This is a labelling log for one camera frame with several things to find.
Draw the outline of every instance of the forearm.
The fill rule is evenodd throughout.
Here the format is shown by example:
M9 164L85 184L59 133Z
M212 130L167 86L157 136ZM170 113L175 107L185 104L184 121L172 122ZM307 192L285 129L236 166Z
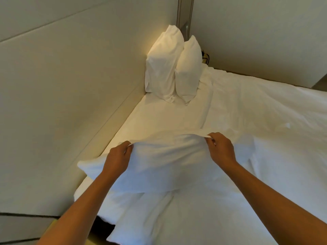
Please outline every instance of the forearm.
M281 244L327 244L327 224L235 163L223 168L267 230Z
M37 243L37 245L84 245L114 175L101 173L88 189Z

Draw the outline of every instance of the bed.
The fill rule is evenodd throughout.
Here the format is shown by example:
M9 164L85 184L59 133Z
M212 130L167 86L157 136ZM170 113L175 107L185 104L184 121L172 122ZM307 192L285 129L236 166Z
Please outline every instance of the bed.
M158 131L233 129L254 136L243 166L327 222L327 93L202 66L196 97L185 105L148 93L103 152ZM86 177L77 199L92 183ZM225 175L168 193L109 191L98 215L124 244L276 244Z

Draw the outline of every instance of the white duvet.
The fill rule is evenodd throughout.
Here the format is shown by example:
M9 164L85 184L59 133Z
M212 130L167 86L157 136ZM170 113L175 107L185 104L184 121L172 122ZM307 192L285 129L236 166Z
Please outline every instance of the white duvet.
M206 71L214 94L203 128L252 134L255 151L243 166L327 222L327 93ZM116 224L108 240L122 245L276 244L223 172L168 192L110 191L99 216Z

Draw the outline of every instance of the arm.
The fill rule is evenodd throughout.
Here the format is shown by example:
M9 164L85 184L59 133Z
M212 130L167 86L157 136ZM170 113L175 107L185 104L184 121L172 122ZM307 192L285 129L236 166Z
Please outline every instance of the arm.
M235 159L231 141L221 133L206 138L213 161L231 178L261 222L282 244L327 244L327 224L270 188Z
M125 141L112 148L103 170L37 245L84 245L109 189L127 169L133 147Z

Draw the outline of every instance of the hand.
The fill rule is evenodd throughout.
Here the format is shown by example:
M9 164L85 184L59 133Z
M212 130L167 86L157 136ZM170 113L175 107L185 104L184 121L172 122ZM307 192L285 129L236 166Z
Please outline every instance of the hand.
M205 137L212 160L223 170L228 166L238 165L231 141L220 132L208 135L213 138Z
M116 179L125 172L128 167L133 145L129 141L114 147L110 150L106 162L104 163L102 173L112 175Z

